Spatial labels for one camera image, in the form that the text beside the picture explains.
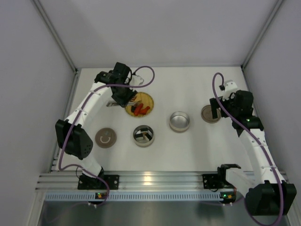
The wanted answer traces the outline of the red sausage piece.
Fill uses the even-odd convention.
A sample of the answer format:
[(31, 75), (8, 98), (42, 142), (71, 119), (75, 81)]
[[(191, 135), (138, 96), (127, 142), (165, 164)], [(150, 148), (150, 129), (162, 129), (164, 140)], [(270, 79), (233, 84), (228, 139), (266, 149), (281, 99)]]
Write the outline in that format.
[(136, 106), (134, 110), (134, 116), (138, 116), (140, 114), (140, 110), (143, 108), (143, 103), (140, 103), (139, 105)]
[(147, 112), (148, 112), (149, 110), (150, 110), (150, 107), (147, 106), (146, 108), (141, 109), (141, 110), (139, 111), (139, 114), (140, 114), (140, 115), (146, 115)]

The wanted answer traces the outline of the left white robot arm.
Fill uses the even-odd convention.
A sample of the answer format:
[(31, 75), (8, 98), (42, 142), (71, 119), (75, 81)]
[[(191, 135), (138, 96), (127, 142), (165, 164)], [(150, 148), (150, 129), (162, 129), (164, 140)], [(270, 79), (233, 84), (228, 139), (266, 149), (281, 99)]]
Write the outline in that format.
[(103, 181), (104, 169), (92, 155), (93, 140), (87, 129), (101, 107), (109, 100), (126, 107), (137, 94), (136, 88), (144, 87), (144, 79), (137, 71), (117, 62), (108, 72), (101, 71), (81, 103), (64, 120), (55, 124), (57, 143), (61, 150), (58, 168), (80, 168), (83, 175), (93, 181)]

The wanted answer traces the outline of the white sushi roll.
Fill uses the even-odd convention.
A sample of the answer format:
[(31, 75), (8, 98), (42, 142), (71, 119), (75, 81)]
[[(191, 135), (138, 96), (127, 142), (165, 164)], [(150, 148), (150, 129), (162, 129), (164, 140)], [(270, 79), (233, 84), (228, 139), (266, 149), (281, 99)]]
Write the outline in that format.
[(144, 135), (143, 135), (143, 133), (136, 133), (136, 134), (134, 134), (134, 139), (135, 139), (136, 141), (144, 140)]

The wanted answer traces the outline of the metal tongs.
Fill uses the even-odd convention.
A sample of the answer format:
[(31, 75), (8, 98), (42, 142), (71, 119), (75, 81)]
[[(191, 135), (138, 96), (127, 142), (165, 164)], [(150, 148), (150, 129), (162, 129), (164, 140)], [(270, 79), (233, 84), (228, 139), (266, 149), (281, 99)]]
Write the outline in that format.
[(123, 108), (127, 107), (127, 106), (135, 106), (142, 103), (142, 101), (131, 101), (128, 102), (126, 105), (120, 105), (115, 101), (108, 101), (108, 103), (106, 104), (106, 107), (112, 107), (112, 106), (121, 106)]

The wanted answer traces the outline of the salmon sushi roll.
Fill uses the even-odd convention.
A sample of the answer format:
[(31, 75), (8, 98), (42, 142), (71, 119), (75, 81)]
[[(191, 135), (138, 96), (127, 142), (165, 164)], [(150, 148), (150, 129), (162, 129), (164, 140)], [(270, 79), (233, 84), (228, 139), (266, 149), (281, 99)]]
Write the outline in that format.
[(149, 133), (143, 133), (143, 136), (145, 137), (146, 140), (151, 141), (152, 140), (152, 135), (150, 135)]

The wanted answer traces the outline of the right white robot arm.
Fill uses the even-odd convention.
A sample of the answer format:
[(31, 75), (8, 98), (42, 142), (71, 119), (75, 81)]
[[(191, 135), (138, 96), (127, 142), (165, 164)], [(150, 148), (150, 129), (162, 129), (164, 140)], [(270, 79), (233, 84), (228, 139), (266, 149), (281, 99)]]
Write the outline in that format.
[(252, 216), (286, 215), (297, 195), (294, 184), (285, 181), (269, 152), (263, 124), (253, 114), (253, 94), (238, 90), (230, 97), (211, 98), (212, 117), (230, 117), (232, 127), (244, 145), (253, 168), (254, 180), (250, 180), (237, 164), (224, 164), (222, 178), (233, 185), (245, 198), (248, 212)]

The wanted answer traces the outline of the black sea cucumber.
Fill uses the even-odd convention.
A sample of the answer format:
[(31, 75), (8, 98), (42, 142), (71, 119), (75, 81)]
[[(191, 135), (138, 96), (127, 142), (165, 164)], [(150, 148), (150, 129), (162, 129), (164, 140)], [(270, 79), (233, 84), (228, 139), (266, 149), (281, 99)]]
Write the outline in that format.
[(132, 112), (132, 113), (134, 113), (134, 112), (135, 112), (135, 110), (136, 110), (136, 106), (134, 106), (134, 105), (133, 105), (133, 106), (131, 106), (131, 112)]

